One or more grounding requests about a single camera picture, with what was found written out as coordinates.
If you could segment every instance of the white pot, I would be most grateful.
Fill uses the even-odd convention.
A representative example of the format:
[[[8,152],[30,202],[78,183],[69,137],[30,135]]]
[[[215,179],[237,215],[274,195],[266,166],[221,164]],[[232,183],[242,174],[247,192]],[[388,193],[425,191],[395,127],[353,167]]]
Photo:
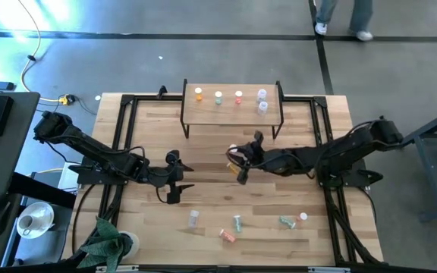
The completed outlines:
[[[127,259],[134,257],[137,253],[137,250],[140,248],[140,239],[137,237],[136,234],[132,234],[131,232],[127,231],[119,231],[120,234],[126,234],[129,236],[129,238],[133,241],[133,245],[130,246],[129,252],[122,257],[122,259]]]

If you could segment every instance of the green plant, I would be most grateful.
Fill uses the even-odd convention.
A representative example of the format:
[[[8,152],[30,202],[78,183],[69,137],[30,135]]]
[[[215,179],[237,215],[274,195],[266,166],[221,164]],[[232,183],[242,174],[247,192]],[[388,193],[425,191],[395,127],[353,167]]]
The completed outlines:
[[[85,268],[101,264],[107,265],[107,272],[115,272],[122,257],[126,255],[132,244],[128,235],[120,234],[113,224],[96,217],[98,236],[90,237],[89,243],[80,249],[88,255],[77,268]]]

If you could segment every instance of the orange vial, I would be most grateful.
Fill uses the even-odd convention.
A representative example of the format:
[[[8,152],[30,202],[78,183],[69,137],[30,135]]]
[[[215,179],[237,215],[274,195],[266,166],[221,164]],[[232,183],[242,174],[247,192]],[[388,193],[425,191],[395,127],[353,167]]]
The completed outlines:
[[[235,93],[235,103],[240,104],[242,102],[242,91]]]
[[[220,231],[220,234],[218,234],[222,239],[228,241],[228,242],[235,242],[235,237],[232,236],[231,234],[227,233],[226,231],[224,231],[223,229]]]
[[[195,88],[195,96],[196,96],[196,100],[199,102],[203,99],[202,97],[202,89],[197,87]]]

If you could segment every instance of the person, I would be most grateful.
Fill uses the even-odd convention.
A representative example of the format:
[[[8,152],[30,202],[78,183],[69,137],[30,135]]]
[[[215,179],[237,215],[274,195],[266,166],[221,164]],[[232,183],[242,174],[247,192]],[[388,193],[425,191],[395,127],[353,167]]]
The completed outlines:
[[[319,35],[325,35],[328,24],[332,19],[333,11],[338,0],[323,0],[322,6],[316,15],[315,31]],[[349,33],[356,36],[360,41],[370,41],[373,35],[368,31],[370,19],[373,14],[373,0],[355,0],[354,11],[350,21]]]

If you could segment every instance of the white cup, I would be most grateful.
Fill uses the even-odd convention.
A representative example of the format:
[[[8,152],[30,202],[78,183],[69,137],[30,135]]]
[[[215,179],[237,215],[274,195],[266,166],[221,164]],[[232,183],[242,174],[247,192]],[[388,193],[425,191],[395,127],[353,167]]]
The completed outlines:
[[[31,231],[40,229],[42,224],[39,218],[32,215],[25,215],[19,220],[18,227],[23,230],[23,235],[26,236],[30,234]]]

